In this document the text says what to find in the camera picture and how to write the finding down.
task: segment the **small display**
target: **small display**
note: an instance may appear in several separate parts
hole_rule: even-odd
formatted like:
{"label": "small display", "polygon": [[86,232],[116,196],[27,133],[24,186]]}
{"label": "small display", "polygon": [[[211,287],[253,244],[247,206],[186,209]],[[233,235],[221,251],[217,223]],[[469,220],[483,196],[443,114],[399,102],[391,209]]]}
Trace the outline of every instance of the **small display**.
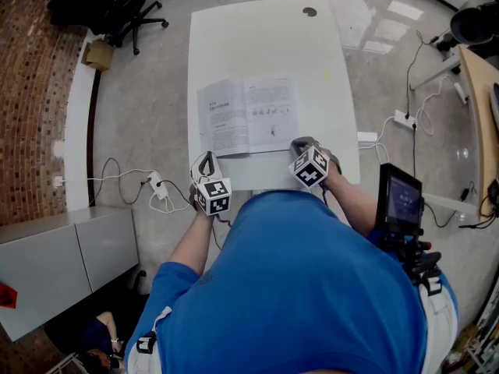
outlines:
{"label": "small display", "polygon": [[388,216],[397,221],[418,224],[420,197],[418,189],[391,176]]}

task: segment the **red object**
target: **red object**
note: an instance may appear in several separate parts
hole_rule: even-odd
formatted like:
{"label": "red object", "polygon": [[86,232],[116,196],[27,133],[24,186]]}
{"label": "red object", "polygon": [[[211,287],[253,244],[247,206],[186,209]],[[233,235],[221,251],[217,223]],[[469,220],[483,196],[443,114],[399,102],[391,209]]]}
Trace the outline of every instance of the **red object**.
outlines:
{"label": "red object", "polygon": [[16,308],[17,291],[0,283],[0,306],[4,308]]}

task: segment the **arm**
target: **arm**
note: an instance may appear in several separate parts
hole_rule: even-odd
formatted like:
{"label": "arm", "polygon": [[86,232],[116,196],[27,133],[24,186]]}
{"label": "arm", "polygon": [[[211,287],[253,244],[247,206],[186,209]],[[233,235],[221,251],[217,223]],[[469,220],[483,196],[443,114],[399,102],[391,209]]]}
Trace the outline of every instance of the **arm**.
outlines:
{"label": "arm", "polygon": [[208,257],[213,217],[208,217],[198,208],[196,217],[170,256],[169,262],[190,267],[198,275],[204,272]]}
{"label": "arm", "polygon": [[333,161],[329,162],[329,173],[324,184],[340,204],[352,228],[367,237],[374,229],[377,203],[340,175]]}
{"label": "arm", "polygon": [[111,337],[112,342],[112,350],[115,352],[119,352],[122,348],[120,342],[118,342],[118,333],[116,332],[116,323],[115,319],[112,316],[111,312],[102,312],[99,316],[97,316],[97,320],[103,323],[109,331],[109,336]]}

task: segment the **tiled floor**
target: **tiled floor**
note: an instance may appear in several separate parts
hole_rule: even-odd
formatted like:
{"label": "tiled floor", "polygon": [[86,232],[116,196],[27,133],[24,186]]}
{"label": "tiled floor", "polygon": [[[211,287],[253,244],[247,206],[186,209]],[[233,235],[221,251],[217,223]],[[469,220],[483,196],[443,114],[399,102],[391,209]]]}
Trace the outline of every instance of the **tiled floor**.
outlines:
{"label": "tiled floor", "polygon": [[[185,192],[189,188],[187,153],[187,63],[191,12],[247,0],[160,0],[163,8],[154,16],[165,17],[170,27],[145,26],[140,30],[141,53],[134,57],[131,40],[115,52],[112,67],[102,76],[97,102],[94,167],[97,175],[108,157],[119,160],[122,170],[156,169]],[[434,0],[328,0],[340,27],[345,60],[352,87],[359,131],[381,131],[384,120],[397,108],[406,109],[405,74],[419,39],[438,35],[448,27],[452,11]],[[440,54],[423,46],[412,77],[424,73]],[[411,112],[428,94],[437,92],[438,80],[411,93]],[[475,178],[474,134],[468,108],[463,106],[447,80],[442,94],[427,103],[434,135],[417,133],[416,172],[425,192],[457,199]],[[412,171],[412,133],[389,122],[382,139],[390,161]],[[377,198],[378,161],[373,150],[360,154],[363,187]],[[131,199],[141,175],[122,180]],[[174,201],[182,199],[172,190]],[[157,266],[168,258],[187,229],[193,212],[188,209],[162,215],[148,207],[150,190],[133,206],[137,240],[143,267],[151,281]],[[238,193],[229,216],[234,217],[248,193]],[[97,202],[121,205],[115,182],[104,184]],[[440,222],[450,211],[435,208]],[[441,267],[459,300],[461,325],[480,309],[497,268],[497,226],[485,231],[457,229],[457,219],[445,229],[435,227],[429,212],[423,216],[424,239],[443,252]],[[220,242],[223,224],[215,229]],[[210,260],[218,254],[213,245]]]}

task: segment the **open book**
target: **open book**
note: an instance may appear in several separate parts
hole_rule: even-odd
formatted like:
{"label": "open book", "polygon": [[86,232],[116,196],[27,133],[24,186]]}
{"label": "open book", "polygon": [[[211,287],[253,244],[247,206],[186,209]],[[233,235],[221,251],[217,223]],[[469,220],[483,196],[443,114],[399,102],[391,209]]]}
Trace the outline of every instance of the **open book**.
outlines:
{"label": "open book", "polygon": [[298,119],[289,76],[226,79],[197,92],[201,145],[217,156],[289,149]]}

